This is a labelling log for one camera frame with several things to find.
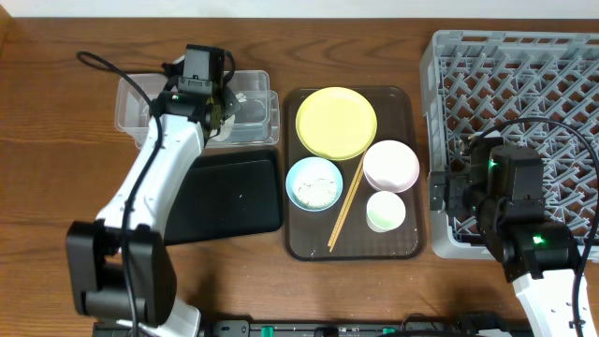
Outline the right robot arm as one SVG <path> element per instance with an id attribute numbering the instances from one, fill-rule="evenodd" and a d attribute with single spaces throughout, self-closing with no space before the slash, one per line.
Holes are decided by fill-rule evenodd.
<path id="1" fill-rule="evenodd" d="M 543 172 L 533 149 L 482 145 L 464 172 L 430 174 L 430 208 L 474 218 L 534 335 L 594 336 L 583 257 L 570 228 L 545 215 Z"/>

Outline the light blue bowl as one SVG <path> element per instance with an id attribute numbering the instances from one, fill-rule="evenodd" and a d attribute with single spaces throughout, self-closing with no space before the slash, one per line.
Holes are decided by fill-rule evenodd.
<path id="1" fill-rule="evenodd" d="M 296 199 L 293 195 L 293 183 L 296 181 L 297 176 L 301 172 L 305 172 L 305 171 L 317 172 L 320 175 L 325 175 L 327 173 L 334 178 L 336 184 L 338 185 L 338 193 L 337 193 L 337 197 L 336 197 L 335 201 L 331 205 L 329 205 L 327 208 L 320 209 L 320 210 L 309 210 L 309 209 L 306 209 L 306 208 L 300 206 L 298 204 L 298 202 L 296 201 Z M 294 164 L 291 167 L 291 169 L 287 172 L 287 175 L 285 178 L 285 190 L 286 190 L 286 193 L 289 196 L 289 199 L 291 200 L 291 202 L 293 204 L 295 204 L 297 207 L 299 207 L 300 209 L 302 209 L 304 211 L 308 211 L 308 212 L 321 212 L 321 211 L 324 211 L 324 210 L 330 208 L 340 198 L 341 193 L 343 191 L 343 176 L 342 176 L 341 172 L 339 171 L 339 169 L 332 162 L 328 161 L 327 159 L 322 158 L 322 157 L 317 157 L 317 156 L 306 157 L 306 158 L 303 158 L 300 161 L 298 161 L 296 164 Z"/>

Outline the pile of white rice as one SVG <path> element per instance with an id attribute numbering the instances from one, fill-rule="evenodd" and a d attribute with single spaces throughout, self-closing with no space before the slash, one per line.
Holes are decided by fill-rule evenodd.
<path id="1" fill-rule="evenodd" d="M 293 183 L 293 195 L 298 204 L 309 210 L 320 210 L 331 205 L 338 193 L 338 185 L 329 174 L 301 172 Z"/>

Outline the white tissue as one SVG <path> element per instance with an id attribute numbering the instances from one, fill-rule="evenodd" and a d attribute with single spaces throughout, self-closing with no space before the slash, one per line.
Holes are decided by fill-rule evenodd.
<path id="1" fill-rule="evenodd" d="M 233 93 L 226 89 L 224 93 L 224 117 L 217 129 L 213 130 L 208 137 L 208 141 L 221 142 L 229 138 L 235 122 L 235 114 L 242 110 L 241 104 L 247 100 L 247 96 L 242 93 Z"/>

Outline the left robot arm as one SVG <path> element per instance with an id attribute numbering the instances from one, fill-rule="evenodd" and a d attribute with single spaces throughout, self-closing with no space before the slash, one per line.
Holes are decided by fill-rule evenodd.
<path id="1" fill-rule="evenodd" d="M 121 187 L 93 222 L 75 221 L 66 234 L 79 314 L 111 319 L 132 336 L 198 335 L 199 309 L 177 296 L 167 219 L 191 164 L 246 99 L 174 78 L 149 101 L 147 137 Z"/>

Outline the white green cup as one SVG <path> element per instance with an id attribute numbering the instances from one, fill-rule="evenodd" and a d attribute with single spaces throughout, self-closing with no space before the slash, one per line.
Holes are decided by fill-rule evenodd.
<path id="1" fill-rule="evenodd" d="M 388 232 L 400 227 L 405 219 L 406 207 L 397 194 L 379 191 L 368 199 L 366 221 L 372 231 Z"/>

